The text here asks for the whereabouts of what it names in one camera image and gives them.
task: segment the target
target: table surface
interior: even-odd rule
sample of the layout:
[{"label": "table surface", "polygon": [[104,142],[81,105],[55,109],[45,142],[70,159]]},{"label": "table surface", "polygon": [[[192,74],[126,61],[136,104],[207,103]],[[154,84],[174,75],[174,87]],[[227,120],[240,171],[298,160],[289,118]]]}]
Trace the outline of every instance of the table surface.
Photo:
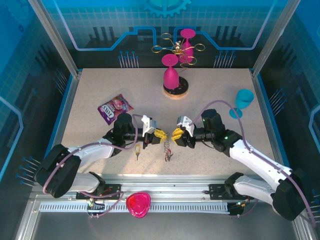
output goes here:
[{"label": "table surface", "polygon": [[[133,106],[130,114],[152,117],[157,128],[170,134],[177,127],[179,116],[195,118],[201,109],[213,100],[225,100],[234,105],[237,92],[246,88],[255,93],[248,69],[192,68],[180,76],[187,79],[189,90],[182,99],[173,100],[163,92],[165,68],[85,68],[74,97],[62,144],[66,147],[81,146],[98,141],[113,127],[108,126],[97,108],[118,94]],[[257,150],[274,158],[261,109],[255,98],[244,109],[241,121],[246,139]],[[223,103],[211,106],[221,115],[226,128],[241,133],[239,123],[229,115]],[[201,119],[196,122],[202,126]],[[138,161],[134,149],[85,165],[79,172],[97,174],[162,174],[162,175],[211,175],[228,176],[235,172],[253,174],[242,163],[227,157],[202,143],[195,149],[177,146],[170,139],[173,153],[165,162],[164,144],[149,144],[142,149]]]}]

